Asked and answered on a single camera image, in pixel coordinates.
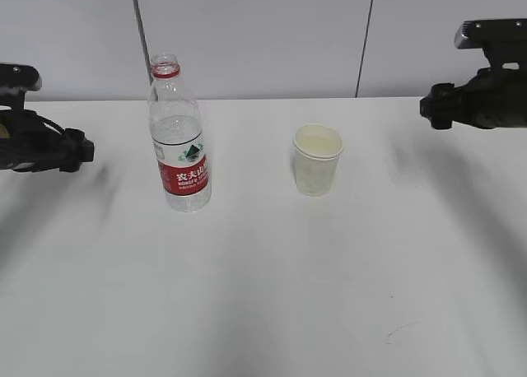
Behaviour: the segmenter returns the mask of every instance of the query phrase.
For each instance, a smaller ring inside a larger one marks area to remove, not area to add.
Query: panel seam
[[[366,32],[364,33],[364,44],[362,46],[361,65],[359,66],[359,73],[357,76],[357,88],[355,89],[355,98],[359,96],[359,87],[361,87],[362,67],[364,66],[364,56],[366,55],[366,46],[368,44],[368,34],[370,32],[371,12],[373,10],[373,0],[370,0],[370,9],[368,11],[368,18],[366,21]]]

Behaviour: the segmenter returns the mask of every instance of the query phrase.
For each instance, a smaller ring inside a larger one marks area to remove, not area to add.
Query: paper cup
[[[294,144],[296,187],[308,196],[326,194],[343,151],[342,138],[332,128],[307,124],[296,131]]]

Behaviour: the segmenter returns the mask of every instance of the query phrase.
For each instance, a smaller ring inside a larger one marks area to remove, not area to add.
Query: white table
[[[418,99],[204,101],[212,199],[171,211],[144,102],[28,104],[73,175],[0,173],[2,377],[526,376],[527,130]],[[333,190],[291,138],[334,126]]]

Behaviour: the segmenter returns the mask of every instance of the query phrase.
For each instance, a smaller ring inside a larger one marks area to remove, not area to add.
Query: water bottle
[[[150,134],[166,201],[176,211],[196,211],[211,197],[198,103],[173,54],[152,56],[151,68]]]

